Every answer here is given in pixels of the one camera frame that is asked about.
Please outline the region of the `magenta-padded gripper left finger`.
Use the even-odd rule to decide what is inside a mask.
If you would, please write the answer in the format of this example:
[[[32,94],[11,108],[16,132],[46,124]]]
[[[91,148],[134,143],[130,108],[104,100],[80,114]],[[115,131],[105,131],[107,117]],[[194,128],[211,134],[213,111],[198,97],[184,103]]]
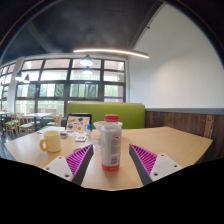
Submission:
[[[44,167],[44,170],[76,185],[81,185],[93,154],[93,145],[87,145],[75,149],[67,157],[56,157]]]

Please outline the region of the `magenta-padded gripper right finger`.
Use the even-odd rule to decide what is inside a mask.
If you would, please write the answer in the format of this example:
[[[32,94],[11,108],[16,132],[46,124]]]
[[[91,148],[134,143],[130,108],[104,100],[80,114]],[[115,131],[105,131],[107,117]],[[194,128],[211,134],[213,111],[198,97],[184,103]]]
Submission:
[[[129,145],[129,154],[143,185],[150,184],[182,169],[166,154],[155,154],[134,144]]]

